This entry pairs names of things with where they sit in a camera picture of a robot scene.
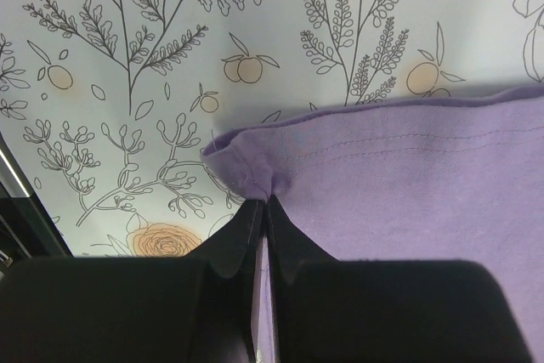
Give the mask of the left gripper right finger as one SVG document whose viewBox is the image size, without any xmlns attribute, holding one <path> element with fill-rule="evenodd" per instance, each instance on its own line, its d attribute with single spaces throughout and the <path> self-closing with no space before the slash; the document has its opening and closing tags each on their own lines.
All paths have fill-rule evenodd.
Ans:
<svg viewBox="0 0 544 363">
<path fill-rule="evenodd" d="M 445 261 L 341 261 L 265 208 L 279 362 L 529 362 L 493 276 Z"/>
</svg>

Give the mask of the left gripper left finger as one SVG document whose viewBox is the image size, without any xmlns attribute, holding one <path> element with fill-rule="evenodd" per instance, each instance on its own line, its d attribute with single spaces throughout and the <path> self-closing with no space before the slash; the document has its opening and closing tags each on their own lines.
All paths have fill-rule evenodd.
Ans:
<svg viewBox="0 0 544 363">
<path fill-rule="evenodd" d="M 1 281 L 4 362 L 253 362 L 264 205 L 183 257 L 40 257 Z"/>
</svg>

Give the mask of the purple t shirt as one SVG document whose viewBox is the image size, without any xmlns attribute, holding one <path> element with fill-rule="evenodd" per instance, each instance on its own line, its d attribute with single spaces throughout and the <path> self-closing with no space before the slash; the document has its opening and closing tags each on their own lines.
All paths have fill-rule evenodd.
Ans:
<svg viewBox="0 0 544 363">
<path fill-rule="evenodd" d="M 224 133 L 201 159 L 335 258 L 482 264 L 542 361 L 542 87 L 314 111 Z"/>
</svg>

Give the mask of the floral table mat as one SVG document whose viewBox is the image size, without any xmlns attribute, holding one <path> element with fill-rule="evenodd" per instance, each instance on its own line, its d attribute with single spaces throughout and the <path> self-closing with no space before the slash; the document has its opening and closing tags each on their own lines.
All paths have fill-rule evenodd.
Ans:
<svg viewBox="0 0 544 363">
<path fill-rule="evenodd" d="M 217 134 L 543 80 L 543 0 L 1 0 L 1 133 L 76 256 L 181 254 Z"/>
</svg>

